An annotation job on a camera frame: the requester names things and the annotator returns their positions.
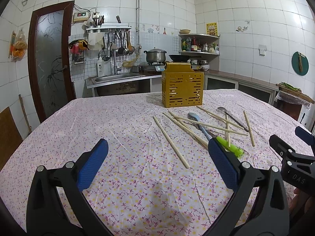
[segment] blue gripper pad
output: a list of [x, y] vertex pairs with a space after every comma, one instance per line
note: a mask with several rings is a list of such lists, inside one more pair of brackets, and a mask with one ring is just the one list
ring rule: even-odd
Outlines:
[[306, 144], [310, 146], [315, 145], [314, 136], [308, 133], [306, 130], [302, 129], [300, 126], [297, 126], [295, 129], [295, 134], [302, 139]]
[[95, 150], [78, 173], [77, 187], [80, 192], [88, 189], [108, 154], [108, 143], [101, 139]]
[[238, 188], [238, 174], [226, 154], [223, 153], [226, 151], [221, 149], [219, 144], [214, 139], [211, 139], [208, 144], [208, 152], [211, 159], [215, 163], [215, 166], [218, 169], [226, 187], [236, 191]]

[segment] stainless steel sink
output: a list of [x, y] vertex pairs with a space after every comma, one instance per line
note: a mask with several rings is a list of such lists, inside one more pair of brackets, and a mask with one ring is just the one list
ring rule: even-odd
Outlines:
[[125, 73], [125, 74], [117, 74], [117, 75], [109, 75], [109, 76], [102, 76], [102, 77], [94, 77], [91, 78], [94, 84], [103, 83], [103, 82], [110, 82], [116, 81], [120, 79], [129, 79], [129, 78], [138, 78], [143, 77], [144, 75], [138, 73]]

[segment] pink floral pattern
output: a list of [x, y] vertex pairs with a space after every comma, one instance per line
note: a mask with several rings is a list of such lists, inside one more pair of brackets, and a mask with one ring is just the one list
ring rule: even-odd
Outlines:
[[[203, 107], [223, 116], [216, 110], [218, 106], [224, 106], [244, 124], [243, 110], [247, 112], [256, 146], [251, 146], [248, 136], [231, 134], [232, 143], [245, 150], [241, 161], [255, 168], [281, 168], [280, 157], [269, 147], [272, 134], [298, 153], [312, 155], [310, 147], [294, 134], [300, 124], [269, 104], [238, 90], [204, 91]], [[183, 117], [195, 112], [202, 121], [225, 127], [197, 107], [170, 110]], [[162, 112], [166, 111], [161, 93], [70, 102], [35, 129], [4, 166], [0, 172], [1, 198], [25, 229], [27, 199], [36, 168], [59, 168], [67, 161], [76, 161], [104, 138], [109, 143], [108, 156], [84, 195], [113, 234], [202, 235], [233, 192], [226, 188], [207, 150], [165, 117]], [[153, 115], [161, 121], [190, 169], [180, 162]], [[195, 132], [204, 137], [201, 131]], [[213, 132], [224, 136], [222, 131]], [[292, 198], [294, 187], [286, 184], [286, 189], [288, 198]], [[59, 193], [71, 222], [78, 224], [62, 189]], [[256, 194], [257, 189], [253, 189], [238, 224], [245, 222]]]

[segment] silver bolt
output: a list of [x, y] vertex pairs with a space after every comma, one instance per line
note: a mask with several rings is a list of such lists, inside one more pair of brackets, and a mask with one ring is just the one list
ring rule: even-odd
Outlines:
[[73, 166], [74, 166], [73, 161], [68, 161], [68, 162], [66, 163], [66, 168], [68, 168], [68, 169], [72, 168]]
[[273, 172], [278, 172], [279, 171], [279, 169], [276, 166], [272, 166], [271, 169], [272, 169]]
[[248, 162], [243, 162], [242, 163], [243, 168], [249, 169], [250, 168], [250, 164]]
[[42, 172], [44, 170], [44, 166], [43, 165], [40, 165], [37, 167], [37, 171], [38, 172]]

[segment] spoon handle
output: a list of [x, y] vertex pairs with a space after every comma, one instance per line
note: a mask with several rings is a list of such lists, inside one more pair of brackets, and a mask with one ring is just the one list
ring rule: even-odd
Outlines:
[[243, 127], [245, 131], [248, 132], [248, 129], [246, 129], [246, 127], [245, 127], [242, 123], [240, 123], [238, 120], [236, 120], [236, 119], [235, 119], [232, 115], [230, 115], [228, 112], [226, 112], [226, 114], [227, 114], [228, 116], [230, 116], [231, 119], [232, 119], [233, 121], [235, 121], [238, 125], [240, 125], [241, 127]]

